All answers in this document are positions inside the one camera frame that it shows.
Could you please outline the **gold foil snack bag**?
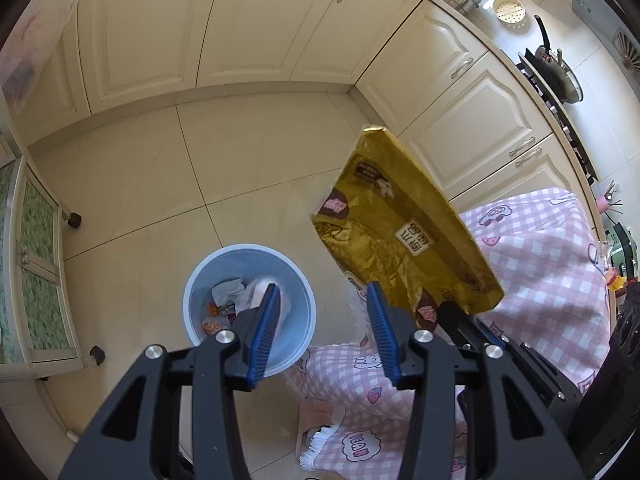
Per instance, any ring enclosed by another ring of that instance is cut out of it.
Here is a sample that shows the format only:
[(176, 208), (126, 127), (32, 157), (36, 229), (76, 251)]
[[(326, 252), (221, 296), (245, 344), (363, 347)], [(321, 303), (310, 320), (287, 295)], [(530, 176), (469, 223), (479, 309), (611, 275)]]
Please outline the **gold foil snack bag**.
[(503, 300), (469, 229), (383, 127), (363, 130), (311, 222), (356, 289), (377, 282), (387, 301), (409, 311), (423, 328), (437, 325), (445, 302), (480, 314)]

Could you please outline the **black gas stove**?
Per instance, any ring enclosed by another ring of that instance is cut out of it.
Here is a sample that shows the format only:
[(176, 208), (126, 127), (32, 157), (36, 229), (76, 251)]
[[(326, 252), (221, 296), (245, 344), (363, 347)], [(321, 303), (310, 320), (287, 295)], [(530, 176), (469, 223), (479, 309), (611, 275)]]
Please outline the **black gas stove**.
[(541, 97), (541, 99), (544, 101), (544, 105), (548, 107), (551, 115), (559, 124), (561, 130), (567, 137), (568, 143), (572, 147), (572, 150), (574, 151), (574, 154), (578, 159), (579, 166), (582, 167), (582, 172), (585, 174), (587, 182), (589, 184), (596, 183), (600, 180), (600, 176), (597, 172), (596, 167), (591, 161), (585, 145), (582, 143), (582, 138), (580, 137), (578, 130), (574, 125), (574, 122), (572, 122), (570, 116), (567, 115), (567, 112), (563, 107), (561, 101), (548, 87), (548, 84), (544, 81), (544, 78), (542, 78), (538, 74), (535, 66), (533, 66), (533, 64), (529, 62), (528, 58), (526, 58), (526, 55), (520, 53), (518, 55), (518, 58), (520, 59), (520, 62), (516, 64), (516, 67), (529, 81), (529, 83), (535, 88), (538, 96)]

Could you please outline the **green glass side cabinet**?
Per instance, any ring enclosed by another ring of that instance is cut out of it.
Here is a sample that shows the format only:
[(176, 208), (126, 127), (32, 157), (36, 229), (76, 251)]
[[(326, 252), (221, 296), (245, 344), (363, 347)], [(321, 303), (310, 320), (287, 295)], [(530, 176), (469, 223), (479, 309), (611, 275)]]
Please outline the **green glass side cabinet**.
[(84, 366), (68, 300), (65, 210), (20, 157), (1, 168), (1, 380), (47, 378)]

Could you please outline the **yellow pink candy wrapper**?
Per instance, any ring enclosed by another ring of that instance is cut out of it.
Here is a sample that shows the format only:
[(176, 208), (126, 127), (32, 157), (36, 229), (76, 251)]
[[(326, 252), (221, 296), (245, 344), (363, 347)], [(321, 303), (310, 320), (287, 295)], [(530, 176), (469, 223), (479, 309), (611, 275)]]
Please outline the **yellow pink candy wrapper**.
[(627, 279), (623, 275), (620, 275), (615, 268), (608, 268), (608, 270), (606, 270), (605, 281), (608, 290), (614, 292), (617, 297), (626, 294)]

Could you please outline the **green electric grill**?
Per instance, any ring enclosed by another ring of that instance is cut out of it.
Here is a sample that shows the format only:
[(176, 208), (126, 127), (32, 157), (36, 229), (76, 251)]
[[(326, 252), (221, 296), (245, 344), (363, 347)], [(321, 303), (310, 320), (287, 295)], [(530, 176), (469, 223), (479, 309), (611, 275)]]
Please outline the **green electric grill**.
[(611, 244), (610, 263), (614, 266), (617, 274), (628, 281), (638, 278), (638, 246), (630, 229), (625, 228), (620, 222), (616, 222), (612, 228), (606, 231), (606, 234), (608, 234), (608, 241)]

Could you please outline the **cream lower cabinets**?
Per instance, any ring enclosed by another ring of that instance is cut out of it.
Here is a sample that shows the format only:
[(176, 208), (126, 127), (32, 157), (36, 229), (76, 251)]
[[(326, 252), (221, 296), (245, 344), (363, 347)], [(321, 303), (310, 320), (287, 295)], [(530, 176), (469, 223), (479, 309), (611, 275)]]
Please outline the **cream lower cabinets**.
[(355, 88), (455, 198), (585, 179), (532, 87), (433, 0), (32, 0), (1, 52), (25, 144), (229, 86)]

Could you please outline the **yellow round strainer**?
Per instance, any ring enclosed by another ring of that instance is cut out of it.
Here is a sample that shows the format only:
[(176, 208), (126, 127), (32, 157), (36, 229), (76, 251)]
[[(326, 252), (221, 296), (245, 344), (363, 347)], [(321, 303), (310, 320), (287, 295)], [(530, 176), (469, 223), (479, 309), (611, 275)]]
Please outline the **yellow round strainer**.
[(526, 10), (520, 0), (494, 0), (492, 3), (496, 18), (508, 25), (521, 23), (526, 18)]

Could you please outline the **grey range hood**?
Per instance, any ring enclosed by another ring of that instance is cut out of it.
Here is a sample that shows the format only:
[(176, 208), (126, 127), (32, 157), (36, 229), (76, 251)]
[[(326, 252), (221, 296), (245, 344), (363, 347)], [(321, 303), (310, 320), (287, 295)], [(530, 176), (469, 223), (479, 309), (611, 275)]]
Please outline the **grey range hood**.
[(639, 79), (639, 39), (614, 0), (572, 0), (573, 11), (587, 24), (632, 79)]

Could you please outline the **pink checkered tablecloth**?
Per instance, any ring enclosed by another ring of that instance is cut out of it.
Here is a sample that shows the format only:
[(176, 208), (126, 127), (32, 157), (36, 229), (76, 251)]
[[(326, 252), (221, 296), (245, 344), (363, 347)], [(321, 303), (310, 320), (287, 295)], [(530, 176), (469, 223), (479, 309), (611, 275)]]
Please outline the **pink checkered tablecloth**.
[[(545, 188), (465, 211), (462, 221), (504, 291), (480, 320), (496, 336), (526, 342), (580, 392), (597, 376), (610, 339), (599, 244), (577, 197)], [(355, 341), (307, 350), (288, 373), (302, 396), (296, 455), (306, 471), (344, 479), (393, 479), (413, 404), (385, 377), (362, 286), (346, 312)]]

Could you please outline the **pink utensil cup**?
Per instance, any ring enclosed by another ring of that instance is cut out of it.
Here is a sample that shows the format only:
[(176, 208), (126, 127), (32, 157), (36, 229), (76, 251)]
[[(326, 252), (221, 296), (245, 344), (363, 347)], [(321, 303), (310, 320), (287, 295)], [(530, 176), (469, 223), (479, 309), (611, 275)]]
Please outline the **pink utensil cup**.
[(620, 199), (620, 187), (614, 180), (611, 180), (606, 189), (599, 192), (596, 197), (597, 207), (600, 214), (605, 214), (610, 210), (617, 212), (623, 206)]

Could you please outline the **light blue trash bin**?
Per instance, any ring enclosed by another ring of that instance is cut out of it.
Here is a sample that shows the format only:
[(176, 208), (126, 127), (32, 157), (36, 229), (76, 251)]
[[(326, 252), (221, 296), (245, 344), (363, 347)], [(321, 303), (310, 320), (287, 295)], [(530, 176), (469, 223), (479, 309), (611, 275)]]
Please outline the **light blue trash bin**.
[[(240, 278), (245, 286), (235, 311), (211, 315), (210, 290), (234, 278)], [(279, 375), (292, 367), (314, 336), (316, 300), (299, 267), (267, 246), (231, 245), (213, 252), (198, 264), (186, 282), (182, 305), (183, 324), (192, 344), (197, 346), (209, 335), (232, 328), (241, 312), (259, 306), (269, 283), (280, 288), (281, 313), (265, 375)]]

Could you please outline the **crumpled paper in bin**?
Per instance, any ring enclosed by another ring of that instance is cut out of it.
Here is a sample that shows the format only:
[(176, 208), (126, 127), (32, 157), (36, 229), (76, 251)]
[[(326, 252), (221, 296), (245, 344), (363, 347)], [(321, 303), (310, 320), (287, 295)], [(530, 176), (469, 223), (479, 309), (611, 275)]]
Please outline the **crumpled paper in bin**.
[(212, 287), (210, 294), (212, 301), (209, 303), (211, 315), (223, 315), (235, 311), (235, 305), (239, 296), (244, 292), (245, 286), (240, 278), (224, 281)]

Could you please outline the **wok with lid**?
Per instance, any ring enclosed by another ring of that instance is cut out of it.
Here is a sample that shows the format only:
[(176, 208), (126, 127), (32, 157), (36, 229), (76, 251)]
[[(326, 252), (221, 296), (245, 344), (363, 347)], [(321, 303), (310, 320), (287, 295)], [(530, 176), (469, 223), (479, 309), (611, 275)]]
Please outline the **wok with lid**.
[(540, 29), (542, 44), (535, 52), (526, 49), (524, 54), (526, 60), (562, 103), (582, 102), (584, 99), (582, 86), (570, 66), (564, 61), (562, 50), (553, 51), (551, 49), (548, 32), (542, 18), (535, 14), (534, 20)]

